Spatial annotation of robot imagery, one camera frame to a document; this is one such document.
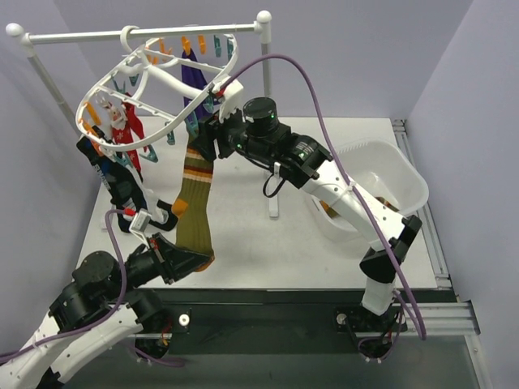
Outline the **white sock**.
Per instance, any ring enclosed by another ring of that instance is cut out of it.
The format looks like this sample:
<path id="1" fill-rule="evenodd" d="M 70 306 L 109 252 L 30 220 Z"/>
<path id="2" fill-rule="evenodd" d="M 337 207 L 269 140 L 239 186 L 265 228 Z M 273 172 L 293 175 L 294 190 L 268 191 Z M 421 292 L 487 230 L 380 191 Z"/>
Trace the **white sock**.
<path id="1" fill-rule="evenodd" d="M 166 231 L 169 214 L 159 207 L 159 198 L 152 191 L 147 189 L 144 184 L 137 178 L 137 186 L 141 189 L 148 213 L 151 215 L 150 224 L 161 230 Z"/>

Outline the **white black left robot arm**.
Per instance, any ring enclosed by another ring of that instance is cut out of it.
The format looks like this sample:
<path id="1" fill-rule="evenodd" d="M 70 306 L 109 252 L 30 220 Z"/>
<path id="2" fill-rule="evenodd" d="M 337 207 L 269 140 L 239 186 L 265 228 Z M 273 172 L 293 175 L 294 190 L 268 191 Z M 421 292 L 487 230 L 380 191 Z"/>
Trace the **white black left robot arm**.
<path id="1" fill-rule="evenodd" d="M 145 284 L 157 277 L 172 284 L 211 262 L 211 256 L 179 248 L 160 233 L 124 262 L 106 251 L 89 254 L 28 342 L 1 357 L 1 386 L 60 388 L 124 338 L 168 329 L 161 298 Z"/>

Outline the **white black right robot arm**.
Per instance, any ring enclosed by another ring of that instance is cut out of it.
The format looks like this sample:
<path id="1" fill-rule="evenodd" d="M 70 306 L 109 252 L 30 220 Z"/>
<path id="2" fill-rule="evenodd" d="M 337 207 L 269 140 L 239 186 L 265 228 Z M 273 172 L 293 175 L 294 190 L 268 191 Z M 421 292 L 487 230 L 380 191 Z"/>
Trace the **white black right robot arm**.
<path id="1" fill-rule="evenodd" d="M 227 118 L 219 113 L 201 118 L 191 146 L 208 161 L 237 153 L 278 173 L 282 182 L 324 201 L 352 225 L 369 245 L 359 264 L 367 278 L 360 323 L 371 331 L 387 323 L 397 268 L 422 227 L 417 216 L 392 210 L 341 174 L 337 158 L 325 146 L 280 122 L 276 103 L 268 97 L 249 100 Z"/>

